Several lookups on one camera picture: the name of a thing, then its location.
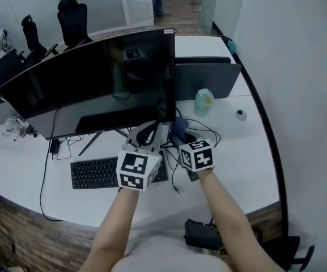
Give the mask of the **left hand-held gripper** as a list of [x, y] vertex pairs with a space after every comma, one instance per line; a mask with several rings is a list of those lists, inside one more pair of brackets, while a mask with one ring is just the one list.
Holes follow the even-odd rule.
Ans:
[[[122, 188], [145, 191], [158, 174], [162, 161], [159, 154], [163, 125], [158, 121], [149, 121], [134, 128], [126, 143], [118, 153], [117, 180]], [[136, 141], [151, 142], [139, 145]]]

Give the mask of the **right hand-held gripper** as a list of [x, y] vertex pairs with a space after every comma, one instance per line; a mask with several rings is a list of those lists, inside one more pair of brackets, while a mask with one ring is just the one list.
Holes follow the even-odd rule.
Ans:
[[177, 141], [181, 165], [190, 171], [213, 169], [214, 145], [198, 133], [185, 133], [185, 140]]

